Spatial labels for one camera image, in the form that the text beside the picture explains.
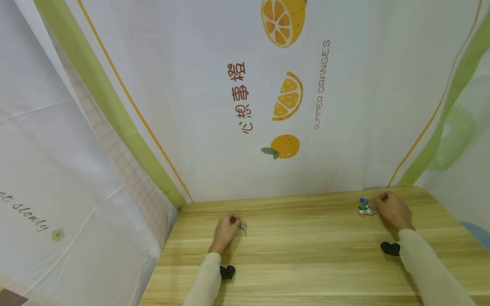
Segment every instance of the wooden table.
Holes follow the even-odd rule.
[[[392,188],[414,213],[414,226],[478,305],[490,305],[490,253],[428,192]],[[361,217],[363,190],[184,206],[140,306],[182,305],[211,244],[218,218],[236,211],[248,224],[222,264],[236,268],[214,305],[422,305],[394,242],[377,215]]]

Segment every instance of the hand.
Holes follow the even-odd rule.
[[[223,256],[224,251],[233,240],[241,224],[240,217],[234,212],[229,212],[221,218],[216,226],[215,237],[208,253],[215,252]]]
[[[415,230],[412,225],[412,211],[407,203],[391,191],[385,191],[374,197],[379,214],[398,233],[403,229]]]

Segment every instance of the green border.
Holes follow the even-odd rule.
[[[152,181],[180,209],[186,201],[138,132],[64,0],[34,0],[107,120]]]
[[[426,170],[430,162],[434,159],[439,144],[441,143],[442,129],[444,122],[449,114],[449,111],[453,107],[456,100],[459,98],[461,92],[469,83],[476,68],[480,63],[480,60],[485,52],[490,48],[490,7],[483,19],[480,27],[475,32],[475,35],[471,39],[466,48],[461,61],[454,72],[451,86],[446,97],[446,103],[441,112],[439,122],[432,134],[431,138],[422,149],[420,154],[415,158],[413,163],[407,168],[405,173],[401,176],[397,187],[413,185],[420,175]]]

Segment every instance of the grid pattern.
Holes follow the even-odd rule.
[[[178,214],[177,210],[148,177],[116,133],[49,28],[48,33],[83,112],[107,155],[111,158],[131,198],[153,232],[160,249],[163,249]]]

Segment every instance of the key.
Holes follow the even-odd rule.
[[[248,227],[246,223],[240,224],[240,227],[243,229],[245,237],[246,237],[246,228]]]

